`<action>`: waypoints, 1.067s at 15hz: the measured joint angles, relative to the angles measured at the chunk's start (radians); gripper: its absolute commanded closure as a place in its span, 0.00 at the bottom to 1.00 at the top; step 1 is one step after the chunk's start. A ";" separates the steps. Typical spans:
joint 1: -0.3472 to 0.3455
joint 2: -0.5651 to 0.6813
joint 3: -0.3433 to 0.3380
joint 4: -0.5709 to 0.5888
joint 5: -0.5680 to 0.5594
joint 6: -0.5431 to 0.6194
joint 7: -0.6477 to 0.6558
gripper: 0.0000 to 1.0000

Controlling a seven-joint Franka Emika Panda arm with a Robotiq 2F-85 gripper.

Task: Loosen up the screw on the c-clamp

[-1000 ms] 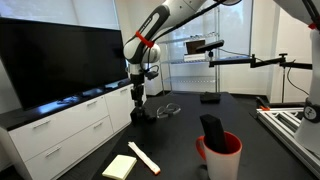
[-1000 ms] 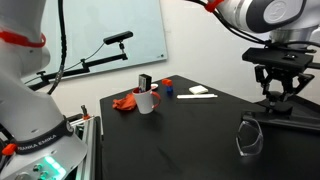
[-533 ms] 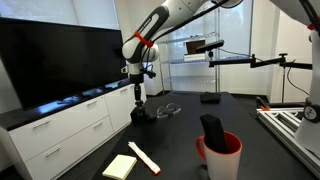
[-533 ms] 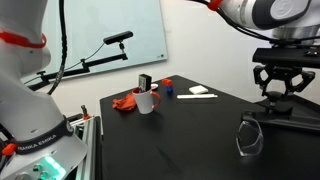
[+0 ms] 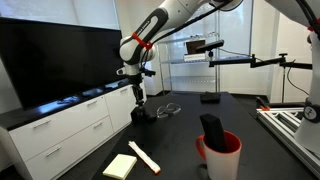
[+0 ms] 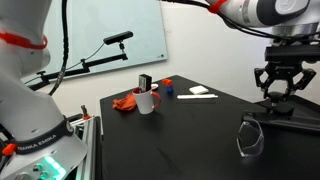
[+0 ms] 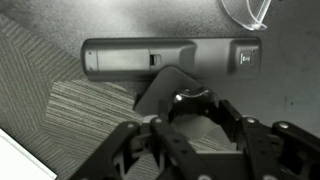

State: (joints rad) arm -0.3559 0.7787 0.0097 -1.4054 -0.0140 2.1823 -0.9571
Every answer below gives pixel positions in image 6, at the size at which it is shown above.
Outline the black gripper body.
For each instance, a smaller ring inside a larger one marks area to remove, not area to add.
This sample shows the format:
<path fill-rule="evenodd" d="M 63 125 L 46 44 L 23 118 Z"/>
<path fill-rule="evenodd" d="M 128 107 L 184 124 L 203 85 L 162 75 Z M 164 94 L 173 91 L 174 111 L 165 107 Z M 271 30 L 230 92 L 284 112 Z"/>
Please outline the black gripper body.
<path fill-rule="evenodd" d="M 266 87 L 269 87 L 275 80 L 283 80 L 287 82 L 289 88 L 293 88 L 293 78 L 302 71 L 302 63 L 268 62 L 265 71 L 268 74 L 265 81 Z"/>

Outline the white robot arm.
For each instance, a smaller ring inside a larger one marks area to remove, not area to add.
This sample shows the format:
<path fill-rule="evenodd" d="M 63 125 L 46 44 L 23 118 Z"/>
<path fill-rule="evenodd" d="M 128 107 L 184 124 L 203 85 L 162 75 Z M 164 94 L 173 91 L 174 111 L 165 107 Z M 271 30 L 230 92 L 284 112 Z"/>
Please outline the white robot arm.
<path fill-rule="evenodd" d="M 43 28 L 50 5 L 51 0 L 0 0 L 0 122 L 16 144 L 1 180 L 33 178 L 33 165 L 47 156 L 60 164 L 49 176 L 60 180 L 87 153 L 52 97 L 21 81 L 49 62 Z M 272 27 L 271 37 L 280 43 L 312 41 L 314 34 L 304 30 L 317 25 L 320 15 L 320 0 L 206 0 L 202 6 L 233 28 Z"/>

